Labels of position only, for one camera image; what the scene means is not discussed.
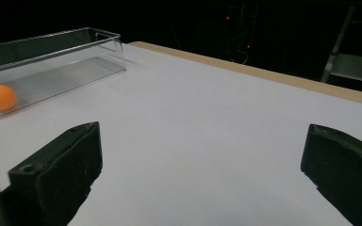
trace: clear plastic container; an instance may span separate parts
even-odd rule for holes
[[[0,43],[0,85],[12,88],[14,106],[0,118],[61,93],[124,72],[119,34],[85,27]]]

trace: white table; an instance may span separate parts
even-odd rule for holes
[[[123,51],[125,73],[0,120],[0,189],[49,141],[99,121],[103,171],[70,225],[350,225],[300,163],[310,123],[362,140],[362,102],[231,62]]]

